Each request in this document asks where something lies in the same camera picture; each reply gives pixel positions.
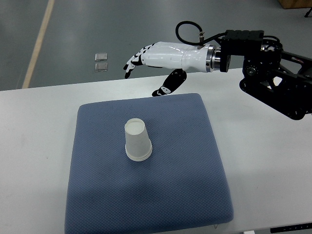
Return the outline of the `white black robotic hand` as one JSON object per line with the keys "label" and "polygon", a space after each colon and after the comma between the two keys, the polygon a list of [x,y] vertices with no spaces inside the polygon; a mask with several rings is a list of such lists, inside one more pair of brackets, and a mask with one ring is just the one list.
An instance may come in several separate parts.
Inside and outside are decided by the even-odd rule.
{"label": "white black robotic hand", "polygon": [[163,96],[174,92],[187,78],[186,70],[194,68],[209,73],[220,70],[221,48],[214,45],[196,46],[157,42],[143,47],[125,64],[125,78],[129,78],[135,67],[146,65],[155,68],[168,68],[172,72],[161,87],[153,91],[152,96]]}

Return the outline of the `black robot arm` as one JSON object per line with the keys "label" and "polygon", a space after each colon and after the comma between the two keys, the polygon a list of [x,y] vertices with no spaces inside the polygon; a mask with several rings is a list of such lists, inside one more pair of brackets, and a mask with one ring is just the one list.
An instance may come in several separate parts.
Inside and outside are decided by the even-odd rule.
{"label": "black robot arm", "polygon": [[220,45],[220,70],[227,72],[231,56],[243,56],[240,89],[290,119],[312,112],[312,60],[284,51],[280,40],[264,31],[227,30]]}

